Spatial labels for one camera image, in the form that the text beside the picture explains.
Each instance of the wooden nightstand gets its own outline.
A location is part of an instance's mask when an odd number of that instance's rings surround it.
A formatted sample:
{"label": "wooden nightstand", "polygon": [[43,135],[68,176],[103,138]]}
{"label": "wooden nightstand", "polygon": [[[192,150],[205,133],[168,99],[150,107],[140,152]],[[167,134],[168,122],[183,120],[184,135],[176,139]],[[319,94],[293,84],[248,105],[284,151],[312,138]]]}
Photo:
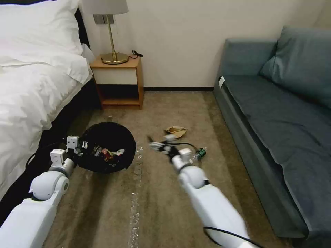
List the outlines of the wooden nightstand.
{"label": "wooden nightstand", "polygon": [[142,109],[144,85],[140,57],[109,65],[102,63],[99,56],[90,66],[103,109],[112,106]]}

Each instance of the carpet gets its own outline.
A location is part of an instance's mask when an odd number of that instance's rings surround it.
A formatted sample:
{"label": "carpet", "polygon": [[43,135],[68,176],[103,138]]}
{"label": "carpet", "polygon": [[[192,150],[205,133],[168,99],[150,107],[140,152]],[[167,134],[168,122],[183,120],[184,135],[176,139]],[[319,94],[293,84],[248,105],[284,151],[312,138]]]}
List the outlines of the carpet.
{"label": "carpet", "polygon": [[[143,110],[95,110],[88,126],[101,121],[132,132],[136,158],[128,170],[110,175],[76,168],[44,247],[218,247],[204,235],[168,158],[148,148],[146,135],[161,141],[169,126],[186,127],[181,141],[207,148],[202,168],[243,216],[254,241],[291,247],[273,234],[212,92],[146,92]],[[81,135],[83,123],[76,120],[70,134]]]}

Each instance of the brass lamp base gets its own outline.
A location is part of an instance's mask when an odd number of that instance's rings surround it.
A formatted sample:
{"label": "brass lamp base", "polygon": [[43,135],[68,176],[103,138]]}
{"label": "brass lamp base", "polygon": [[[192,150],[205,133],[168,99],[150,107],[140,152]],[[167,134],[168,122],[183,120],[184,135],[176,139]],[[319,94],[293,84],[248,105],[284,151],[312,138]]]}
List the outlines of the brass lamp base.
{"label": "brass lamp base", "polygon": [[101,61],[104,64],[123,64],[129,60],[129,57],[124,53],[108,53],[101,56]]}

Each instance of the crumpled paper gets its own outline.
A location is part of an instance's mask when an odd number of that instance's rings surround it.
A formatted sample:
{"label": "crumpled paper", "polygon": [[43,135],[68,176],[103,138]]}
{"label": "crumpled paper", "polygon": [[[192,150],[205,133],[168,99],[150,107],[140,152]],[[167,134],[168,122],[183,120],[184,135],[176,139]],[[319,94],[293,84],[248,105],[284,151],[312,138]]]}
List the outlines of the crumpled paper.
{"label": "crumpled paper", "polygon": [[168,134],[173,134],[176,138],[180,138],[186,133],[187,129],[179,126],[171,126],[168,127],[165,131]]}

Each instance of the blue sofa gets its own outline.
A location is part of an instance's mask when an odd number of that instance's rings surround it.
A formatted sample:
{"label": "blue sofa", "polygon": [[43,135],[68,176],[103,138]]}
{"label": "blue sofa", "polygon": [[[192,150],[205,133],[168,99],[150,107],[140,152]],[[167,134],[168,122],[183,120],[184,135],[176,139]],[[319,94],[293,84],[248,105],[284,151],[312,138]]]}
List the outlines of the blue sofa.
{"label": "blue sofa", "polygon": [[227,39],[214,87],[274,233],[295,247],[331,247],[330,41],[290,27]]}

